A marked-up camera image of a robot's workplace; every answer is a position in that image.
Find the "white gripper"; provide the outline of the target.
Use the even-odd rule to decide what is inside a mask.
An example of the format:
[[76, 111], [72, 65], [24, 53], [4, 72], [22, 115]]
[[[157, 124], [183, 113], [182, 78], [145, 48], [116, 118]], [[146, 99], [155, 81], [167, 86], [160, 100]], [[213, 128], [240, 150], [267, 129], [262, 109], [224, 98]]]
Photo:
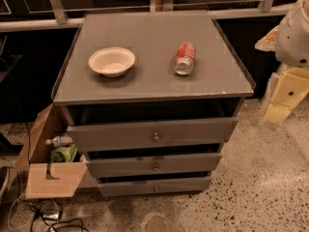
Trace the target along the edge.
[[[307, 15], [287, 16], [279, 24], [275, 55], [289, 66], [309, 66], [309, 19]], [[265, 120], [283, 123], [309, 94], [309, 70], [291, 68], [279, 74], [276, 87], [267, 107]]]

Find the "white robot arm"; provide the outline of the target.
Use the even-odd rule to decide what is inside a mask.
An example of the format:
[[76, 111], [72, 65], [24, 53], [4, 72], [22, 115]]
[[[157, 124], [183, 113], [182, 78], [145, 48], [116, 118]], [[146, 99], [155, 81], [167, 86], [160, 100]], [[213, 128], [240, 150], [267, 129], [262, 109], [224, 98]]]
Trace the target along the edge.
[[309, 0], [297, 0], [255, 48], [274, 51], [276, 59], [287, 66], [277, 77], [264, 116], [272, 124], [281, 124], [309, 93]]

